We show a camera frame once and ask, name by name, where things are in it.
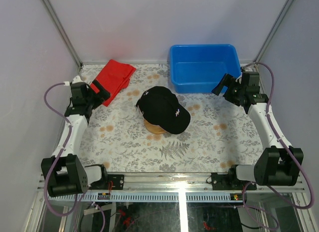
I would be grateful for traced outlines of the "blue plastic bin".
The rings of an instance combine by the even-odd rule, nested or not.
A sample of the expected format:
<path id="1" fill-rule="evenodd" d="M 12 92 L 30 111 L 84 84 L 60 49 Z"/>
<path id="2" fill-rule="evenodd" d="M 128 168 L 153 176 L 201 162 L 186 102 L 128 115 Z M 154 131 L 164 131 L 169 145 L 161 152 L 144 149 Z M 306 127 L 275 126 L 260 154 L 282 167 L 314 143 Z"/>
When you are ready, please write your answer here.
<path id="1" fill-rule="evenodd" d="M 170 79 L 179 94 L 210 93 L 224 74 L 239 77 L 237 51 L 230 44 L 173 45 Z"/>

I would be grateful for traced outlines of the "black cap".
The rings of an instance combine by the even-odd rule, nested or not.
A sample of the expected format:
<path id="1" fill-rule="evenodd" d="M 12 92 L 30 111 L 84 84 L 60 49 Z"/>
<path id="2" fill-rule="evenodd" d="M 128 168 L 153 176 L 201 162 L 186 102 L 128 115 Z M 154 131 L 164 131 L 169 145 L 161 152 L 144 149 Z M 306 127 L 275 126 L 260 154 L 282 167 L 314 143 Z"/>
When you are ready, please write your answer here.
<path id="1" fill-rule="evenodd" d="M 147 122 L 171 134 L 183 133 L 190 124 L 190 113 L 179 103 L 177 96 L 163 86 L 146 90 L 136 107 Z"/>

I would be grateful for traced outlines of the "wooden hat stand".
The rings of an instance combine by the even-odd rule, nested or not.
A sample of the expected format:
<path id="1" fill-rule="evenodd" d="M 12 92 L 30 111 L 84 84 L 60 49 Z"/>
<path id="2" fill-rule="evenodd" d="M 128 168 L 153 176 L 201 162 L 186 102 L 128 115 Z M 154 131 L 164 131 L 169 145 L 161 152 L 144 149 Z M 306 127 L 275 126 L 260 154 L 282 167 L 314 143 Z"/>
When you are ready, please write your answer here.
<path id="1" fill-rule="evenodd" d="M 166 133 L 166 131 L 158 126 L 158 125 L 153 125 L 150 122 L 148 122 L 147 120 L 144 120 L 144 126 L 145 128 L 152 134 L 154 135 L 162 135 L 164 133 Z"/>

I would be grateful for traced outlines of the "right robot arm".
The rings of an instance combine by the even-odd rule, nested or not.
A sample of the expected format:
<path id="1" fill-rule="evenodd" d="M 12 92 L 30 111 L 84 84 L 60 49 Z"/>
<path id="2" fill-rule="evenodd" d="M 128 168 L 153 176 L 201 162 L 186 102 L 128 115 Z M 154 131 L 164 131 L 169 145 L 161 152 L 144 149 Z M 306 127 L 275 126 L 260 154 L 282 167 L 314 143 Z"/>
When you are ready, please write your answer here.
<path id="1" fill-rule="evenodd" d="M 297 182 L 304 155 L 283 135 L 272 113 L 269 98 L 260 92 L 259 73 L 243 72 L 241 79 L 225 74 L 212 93 L 225 89 L 226 101 L 244 108 L 260 137 L 263 153 L 254 165 L 234 165 L 229 169 L 228 186 L 239 189 L 245 182 L 259 186 L 293 186 Z"/>

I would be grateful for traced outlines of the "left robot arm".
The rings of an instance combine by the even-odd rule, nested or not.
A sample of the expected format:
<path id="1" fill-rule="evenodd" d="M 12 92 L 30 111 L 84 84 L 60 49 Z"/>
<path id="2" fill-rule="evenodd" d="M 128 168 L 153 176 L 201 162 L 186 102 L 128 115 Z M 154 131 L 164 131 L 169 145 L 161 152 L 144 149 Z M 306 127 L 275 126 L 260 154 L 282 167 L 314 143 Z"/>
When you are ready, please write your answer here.
<path id="1" fill-rule="evenodd" d="M 104 189 L 109 183 L 104 165 L 84 166 L 78 156 L 93 110 L 109 99 L 111 94 L 97 80 L 87 84 L 79 76 L 63 85 L 71 91 L 66 111 L 58 113 L 65 121 L 64 129 L 52 156 L 41 162 L 50 197 L 82 194 L 88 189 Z"/>

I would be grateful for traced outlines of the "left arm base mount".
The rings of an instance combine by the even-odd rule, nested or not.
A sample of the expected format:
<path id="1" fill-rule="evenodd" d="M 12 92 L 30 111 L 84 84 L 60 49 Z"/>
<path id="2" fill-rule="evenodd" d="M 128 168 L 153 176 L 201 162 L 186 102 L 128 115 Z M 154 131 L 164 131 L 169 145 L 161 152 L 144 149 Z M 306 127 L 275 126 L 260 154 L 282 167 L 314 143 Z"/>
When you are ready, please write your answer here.
<path id="1" fill-rule="evenodd" d="M 125 176 L 121 174 L 108 174 L 104 165 L 85 167 L 88 186 L 92 190 L 123 190 Z"/>

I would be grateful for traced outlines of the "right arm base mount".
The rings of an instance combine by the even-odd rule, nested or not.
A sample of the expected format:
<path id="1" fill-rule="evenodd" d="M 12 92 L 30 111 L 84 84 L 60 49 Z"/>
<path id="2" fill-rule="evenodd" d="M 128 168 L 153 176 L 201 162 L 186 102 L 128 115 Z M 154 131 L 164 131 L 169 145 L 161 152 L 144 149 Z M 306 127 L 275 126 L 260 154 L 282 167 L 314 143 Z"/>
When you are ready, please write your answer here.
<path id="1" fill-rule="evenodd" d="M 248 185 L 247 190 L 255 191 L 257 186 L 254 177 L 254 165 L 232 165 L 227 173 L 211 173 L 210 182 L 214 191 L 234 191 L 242 190 L 244 186 Z"/>

